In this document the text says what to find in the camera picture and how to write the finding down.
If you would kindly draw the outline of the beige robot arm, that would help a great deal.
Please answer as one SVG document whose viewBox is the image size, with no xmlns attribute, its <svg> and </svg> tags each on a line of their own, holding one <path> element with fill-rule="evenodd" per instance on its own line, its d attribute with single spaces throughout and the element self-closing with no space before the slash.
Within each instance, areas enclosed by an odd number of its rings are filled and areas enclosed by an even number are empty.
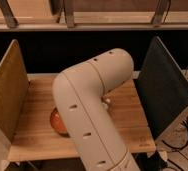
<svg viewBox="0 0 188 171">
<path fill-rule="evenodd" d="M 55 106 L 87 171 L 140 171 L 102 97 L 132 77 L 131 55 L 120 48 L 58 73 Z"/>
</svg>

